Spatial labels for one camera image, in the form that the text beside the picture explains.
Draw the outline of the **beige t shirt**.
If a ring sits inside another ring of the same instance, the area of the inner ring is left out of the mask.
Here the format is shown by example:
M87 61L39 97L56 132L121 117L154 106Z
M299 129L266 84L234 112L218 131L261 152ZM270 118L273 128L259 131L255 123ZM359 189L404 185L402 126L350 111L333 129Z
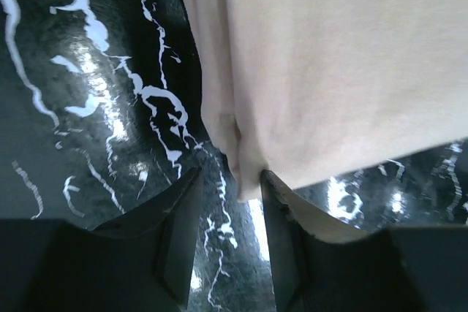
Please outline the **beige t shirt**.
M467 0L183 0L238 198L467 137Z

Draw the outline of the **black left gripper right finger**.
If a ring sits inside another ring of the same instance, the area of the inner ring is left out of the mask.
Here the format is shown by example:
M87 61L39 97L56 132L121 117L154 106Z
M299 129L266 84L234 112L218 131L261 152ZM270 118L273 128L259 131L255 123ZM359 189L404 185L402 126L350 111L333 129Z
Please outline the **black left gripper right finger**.
M278 311L465 311L467 228L368 233L260 176Z

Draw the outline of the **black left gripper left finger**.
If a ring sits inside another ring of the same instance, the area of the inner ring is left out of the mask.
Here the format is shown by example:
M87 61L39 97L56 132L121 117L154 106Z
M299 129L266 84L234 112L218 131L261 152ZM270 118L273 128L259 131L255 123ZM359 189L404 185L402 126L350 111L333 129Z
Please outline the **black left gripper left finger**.
M203 202L189 170L93 230L61 219L1 221L3 311L183 311Z

